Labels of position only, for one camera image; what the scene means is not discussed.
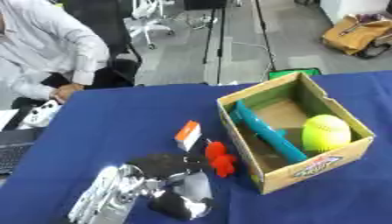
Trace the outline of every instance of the laptop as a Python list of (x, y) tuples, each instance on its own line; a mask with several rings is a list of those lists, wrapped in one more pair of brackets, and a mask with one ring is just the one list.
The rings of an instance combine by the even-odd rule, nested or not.
[(12, 174), (23, 155), (44, 129), (15, 129), (0, 132), (0, 175)]

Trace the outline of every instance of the laptop keyboard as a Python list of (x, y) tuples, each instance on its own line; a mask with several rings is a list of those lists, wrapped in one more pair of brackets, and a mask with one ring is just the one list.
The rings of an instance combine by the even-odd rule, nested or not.
[(30, 144), (22, 144), (0, 148), (0, 175), (12, 173), (14, 167), (29, 150), (30, 146)]

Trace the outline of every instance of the man's arm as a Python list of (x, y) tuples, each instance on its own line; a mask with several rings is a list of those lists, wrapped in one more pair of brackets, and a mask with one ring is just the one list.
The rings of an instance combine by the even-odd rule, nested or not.
[(0, 81), (4, 81), (10, 89), (22, 96), (34, 100), (49, 100), (55, 91), (55, 88), (35, 83), (29, 74), (22, 73), (19, 66), (6, 59), (0, 58), (0, 67)]
[(73, 82), (91, 85), (99, 65), (106, 63), (109, 49), (103, 40), (84, 24), (46, 0), (20, 1), (18, 6), (33, 25), (60, 39), (66, 39), (77, 49)]

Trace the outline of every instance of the brown bag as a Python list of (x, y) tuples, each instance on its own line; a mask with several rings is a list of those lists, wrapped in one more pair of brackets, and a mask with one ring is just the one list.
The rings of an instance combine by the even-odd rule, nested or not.
[[(363, 56), (364, 53), (361, 51), (367, 50), (373, 45), (373, 41), (391, 29), (392, 20), (381, 15), (349, 15), (324, 34), (323, 42), (348, 55)], [(388, 50), (390, 45), (383, 45), (383, 47), (386, 49), (382, 53)]]

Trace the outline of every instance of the yellow softball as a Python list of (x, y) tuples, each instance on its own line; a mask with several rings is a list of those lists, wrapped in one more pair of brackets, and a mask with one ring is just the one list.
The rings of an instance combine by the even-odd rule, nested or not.
[(334, 115), (317, 115), (304, 124), (302, 143), (305, 151), (323, 153), (351, 142), (348, 124)]

